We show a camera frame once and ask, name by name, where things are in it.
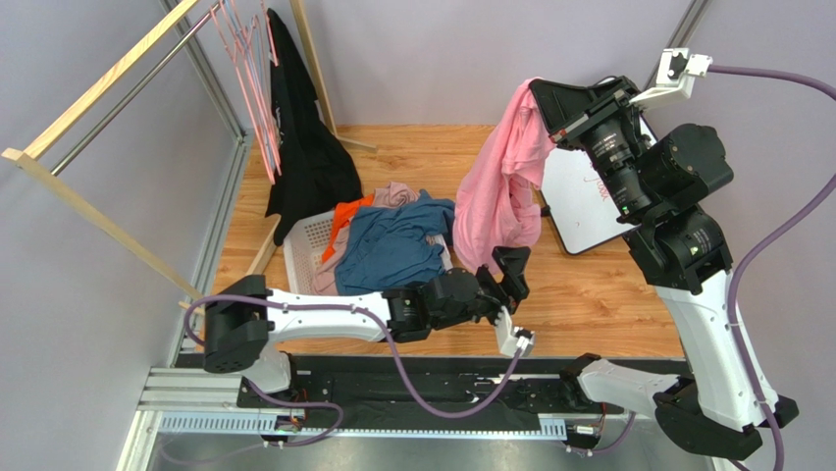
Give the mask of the pink t-shirt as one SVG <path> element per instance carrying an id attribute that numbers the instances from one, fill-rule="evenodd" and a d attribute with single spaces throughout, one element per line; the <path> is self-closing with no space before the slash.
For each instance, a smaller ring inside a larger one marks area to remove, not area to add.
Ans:
<path id="1" fill-rule="evenodd" d="M 530 89 L 533 83 L 529 78 L 517 87 L 457 190 L 452 246 L 470 271 L 486 265 L 497 274 L 495 247 L 530 247 L 541 235 L 534 191 L 543 184 L 554 144 Z"/>

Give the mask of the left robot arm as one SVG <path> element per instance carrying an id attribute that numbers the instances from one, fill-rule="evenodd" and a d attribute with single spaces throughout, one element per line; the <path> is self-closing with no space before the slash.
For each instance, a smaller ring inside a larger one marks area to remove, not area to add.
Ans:
<path id="1" fill-rule="evenodd" d="M 450 269 L 421 284 L 354 296 L 325 296 L 269 289 L 249 275 L 218 295 L 204 298 L 203 368 L 212 374 L 240 373 L 265 393 L 287 390 L 292 366 L 279 342 L 347 338 L 394 343 L 425 340 L 433 331 L 487 321 L 500 354 L 524 357 L 533 332 L 511 316 L 529 295 L 524 271 L 528 247 L 493 251 L 502 278 L 489 269 Z"/>

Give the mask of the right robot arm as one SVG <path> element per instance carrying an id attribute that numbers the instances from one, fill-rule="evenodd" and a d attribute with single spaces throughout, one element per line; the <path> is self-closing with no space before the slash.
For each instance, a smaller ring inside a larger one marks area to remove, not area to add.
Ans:
<path id="1" fill-rule="evenodd" d="M 694 78 L 664 78 L 639 91 L 624 77 L 590 87 L 531 81 L 550 139 L 582 150 L 628 226 L 629 253 L 674 320 L 686 375 L 631 369 L 594 354 L 560 374 L 573 408 L 610 403 L 653 418 L 680 448 L 742 461 L 762 444 L 759 429 L 797 417 L 796 402 L 763 376 L 728 299 L 732 257 L 701 207 L 733 171 L 711 127 L 686 124 L 656 142 L 641 130 L 645 110 L 688 99 Z"/>

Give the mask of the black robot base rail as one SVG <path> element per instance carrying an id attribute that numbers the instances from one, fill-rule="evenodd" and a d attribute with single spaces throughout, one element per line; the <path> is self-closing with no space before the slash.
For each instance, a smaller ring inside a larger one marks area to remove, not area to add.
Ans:
<path id="1" fill-rule="evenodd" d="M 414 389 L 446 412 L 480 403 L 495 390 L 510 363 L 507 358 L 483 356 L 405 356 L 402 362 Z M 570 362 L 568 357 L 521 360 L 499 396 L 463 419 L 440 418 L 421 407 L 389 356 L 295 355 L 290 386 L 275 397 L 314 403 L 301 419 L 308 430 L 340 420 L 343 431 L 535 432 L 543 414 L 597 422 L 623 413 L 614 403 L 583 405 L 564 398 L 559 373 Z"/>

